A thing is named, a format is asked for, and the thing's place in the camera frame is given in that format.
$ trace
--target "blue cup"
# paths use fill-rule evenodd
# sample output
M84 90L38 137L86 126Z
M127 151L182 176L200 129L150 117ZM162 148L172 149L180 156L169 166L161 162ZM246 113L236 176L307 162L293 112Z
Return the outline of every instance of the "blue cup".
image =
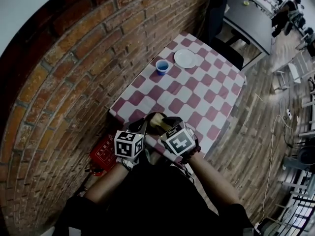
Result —
M158 75L164 75L169 70L169 63L167 60L160 59L156 62L156 69Z

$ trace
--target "table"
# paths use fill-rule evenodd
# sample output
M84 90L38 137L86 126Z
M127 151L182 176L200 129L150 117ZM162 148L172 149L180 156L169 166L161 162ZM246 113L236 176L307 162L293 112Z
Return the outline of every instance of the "table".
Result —
M273 15L272 5L267 0L254 0L264 12L271 17Z
M253 3L248 6L244 0L227 0L230 9L224 15L224 21L244 35L260 54L248 62L243 70L260 61L264 56L271 54L271 19L258 9Z
M195 53L194 68L175 64L174 53L189 49ZM171 69L164 76L156 73L155 63L166 59ZM196 37L182 32L149 63L111 106L109 113L120 122L138 120L152 112L179 116L190 126L206 154L220 133L241 91L245 75L223 56ZM173 162L158 139L146 135L146 143Z

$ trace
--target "white chair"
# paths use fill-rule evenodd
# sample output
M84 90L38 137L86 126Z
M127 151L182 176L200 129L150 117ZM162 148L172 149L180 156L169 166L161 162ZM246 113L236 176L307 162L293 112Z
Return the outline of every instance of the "white chair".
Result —
M284 79L285 72L282 71L283 68L288 67L294 83L302 83L302 81L307 81L308 78L315 73L315 69L313 68L314 61L311 60L310 54L305 51L301 50L292 60L290 60L287 64L281 66L280 68L273 71L274 73L278 73L281 75L283 80L283 86L280 85L276 89L288 89L290 86Z

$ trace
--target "brick wall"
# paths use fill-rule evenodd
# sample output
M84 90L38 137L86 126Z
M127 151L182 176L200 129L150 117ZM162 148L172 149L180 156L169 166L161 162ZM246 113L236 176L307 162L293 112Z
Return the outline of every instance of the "brick wall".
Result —
M86 177L108 108L206 0L51 0L0 59L0 204L11 235L51 226Z

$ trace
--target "table leg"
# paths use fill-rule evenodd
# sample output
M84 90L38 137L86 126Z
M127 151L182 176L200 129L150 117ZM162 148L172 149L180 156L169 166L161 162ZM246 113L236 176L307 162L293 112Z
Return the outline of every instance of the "table leg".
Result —
M258 61L260 61L265 56L266 56L265 52L261 52L260 54L258 54L255 58L253 58L250 62L248 62L245 66L243 66L242 72L246 72L249 68L251 68L253 65L255 65Z

